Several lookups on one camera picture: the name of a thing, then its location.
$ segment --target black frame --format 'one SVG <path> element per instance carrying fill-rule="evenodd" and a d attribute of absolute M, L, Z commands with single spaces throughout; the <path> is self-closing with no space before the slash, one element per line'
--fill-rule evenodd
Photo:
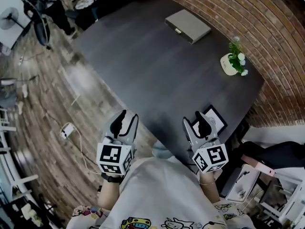
<path fill-rule="evenodd" d="M 219 135 L 227 126 L 228 124 L 226 123 L 226 121 L 221 117 L 221 115 L 217 112 L 217 110 L 214 108 L 213 105 L 209 105 L 202 113 L 206 114 L 207 112 L 209 112 L 210 110 L 213 110 L 215 112 L 215 114 L 217 115 L 217 117 L 221 120 L 221 122 L 223 123 L 223 127 L 217 132 L 217 134 Z M 197 119 L 195 119 L 195 121 L 192 123 L 192 127 L 198 122 Z"/>

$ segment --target table top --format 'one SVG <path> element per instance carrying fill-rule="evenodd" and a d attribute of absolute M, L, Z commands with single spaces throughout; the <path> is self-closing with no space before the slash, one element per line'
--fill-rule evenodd
<path fill-rule="evenodd" d="M 165 23 L 184 9 L 172 0 L 132 0 L 101 18 L 74 42 L 95 71 L 140 121 L 181 161 L 189 162 L 182 119 L 212 104 L 228 126 L 225 142 L 263 85 L 246 60 L 246 77 L 226 75 L 220 58 L 229 40 L 212 31 L 191 45 Z"/>

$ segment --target black and white marker cube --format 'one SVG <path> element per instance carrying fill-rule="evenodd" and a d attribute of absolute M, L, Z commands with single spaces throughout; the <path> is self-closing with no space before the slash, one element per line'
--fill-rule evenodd
<path fill-rule="evenodd" d="M 103 173 L 125 175 L 132 159 L 132 146 L 103 143 L 97 146 L 96 163 Z"/>
<path fill-rule="evenodd" d="M 199 148 L 193 156 L 193 161 L 201 172 L 207 173 L 219 170 L 228 163 L 228 154 L 224 144 Z"/>

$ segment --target white t-shirt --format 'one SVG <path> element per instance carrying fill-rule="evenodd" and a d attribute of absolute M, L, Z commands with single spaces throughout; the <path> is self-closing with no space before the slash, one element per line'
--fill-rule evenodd
<path fill-rule="evenodd" d="M 79 229 L 77 219 L 84 216 L 77 214 L 67 229 Z M 213 205 L 187 167 L 158 158 L 131 167 L 108 217 L 100 214 L 90 226 L 99 223 L 100 229 L 254 229 L 235 205 L 227 201 Z"/>

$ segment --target pink object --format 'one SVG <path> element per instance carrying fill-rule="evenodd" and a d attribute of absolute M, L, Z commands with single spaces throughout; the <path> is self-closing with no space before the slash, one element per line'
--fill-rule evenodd
<path fill-rule="evenodd" d="M 257 169 L 271 177 L 273 177 L 273 175 L 275 174 L 275 170 L 269 168 L 268 166 L 264 165 L 261 162 L 258 162 L 257 160 L 247 156 L 247 155 L 243 155 L 241 157 L 241 159 L 246 162 L 247 164 L 251 165 L 254 169 Z"/>

